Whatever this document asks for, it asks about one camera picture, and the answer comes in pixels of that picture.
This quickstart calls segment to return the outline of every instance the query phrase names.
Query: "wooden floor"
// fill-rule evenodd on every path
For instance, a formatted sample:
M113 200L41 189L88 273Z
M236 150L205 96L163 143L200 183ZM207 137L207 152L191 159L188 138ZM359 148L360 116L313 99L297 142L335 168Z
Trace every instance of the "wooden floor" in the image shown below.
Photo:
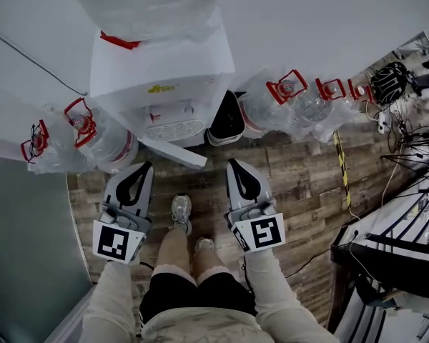
M346 153L352 211L361 215L380 205L381 194L394 163L381 160L389 154L387 135L376 132L376 124L343 126L340 129ZM150 160L155 180L149 216L152 231L140 255L143 262L154 265L157 251L168 227L172 225L170 204L177 193L192 198L193 239L210 234L222 261L243 281L242 252L227 228L228 211L225 189L225 163L241 159L259 169L269 179L278 209L285 216L287 243L275 249L285 275L297 271L309 258L325 251L340 227L352 216L346 207L342 174L335 146L308 139L292 143L284 134L268 134L260 140L241 139L235 144L199 146L193 151L208 157L201 171L184 168L147 151L139 150L137 161ZM79 236L92 280L98 280L105 261L92 255L92 220L98 216L107 175L101 172L68 177L71 203ZM399 166L388 194L393 194L410 178ZM135 308L146 292L150 272L146 267L133 268ZM288 279L301 302L324 324L327 320L332 291L332 266L329 253L308 264Z

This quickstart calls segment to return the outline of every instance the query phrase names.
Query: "gray door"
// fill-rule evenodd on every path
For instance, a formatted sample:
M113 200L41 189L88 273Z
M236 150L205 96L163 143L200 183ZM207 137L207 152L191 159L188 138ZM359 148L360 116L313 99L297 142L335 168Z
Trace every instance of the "gray door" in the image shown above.
M0 159L0 335L43 342L91 287L66 177Z

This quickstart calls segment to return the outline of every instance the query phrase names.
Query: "white sneaker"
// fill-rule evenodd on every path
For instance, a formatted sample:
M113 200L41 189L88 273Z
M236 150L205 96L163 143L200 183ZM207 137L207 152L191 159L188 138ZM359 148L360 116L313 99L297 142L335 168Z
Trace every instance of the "white sneaker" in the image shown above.
M201 249L209 249L209 250L215 250L215 242L211 239L208 239L206 237L201 237L197 240L195 243L195 254L196 255Z
M174 225L180 225L181 227L183 227L187 236L189 236L192 232L192 224L189 220L191 208L191 199L186 194L178 194L173 198L172 218L174 221Z

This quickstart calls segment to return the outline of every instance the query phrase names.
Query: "yellow label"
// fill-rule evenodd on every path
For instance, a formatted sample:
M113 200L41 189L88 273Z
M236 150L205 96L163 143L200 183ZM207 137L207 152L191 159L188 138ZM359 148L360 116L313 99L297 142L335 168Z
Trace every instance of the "yellow label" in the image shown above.
M160 86L160 85L154 85L150 90L148 90L148 93L160 93L162 91L174 91L176 89L175 85L171 86Z

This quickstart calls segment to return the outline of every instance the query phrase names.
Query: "black shorts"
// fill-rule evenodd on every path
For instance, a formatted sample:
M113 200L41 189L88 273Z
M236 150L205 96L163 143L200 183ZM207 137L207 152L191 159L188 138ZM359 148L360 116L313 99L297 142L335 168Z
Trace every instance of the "black shorts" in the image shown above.
M199 287L173 273L151 277L139 312L142 326L157 314L179 307L219 307L256 316L255 297L226 272L213 274Z

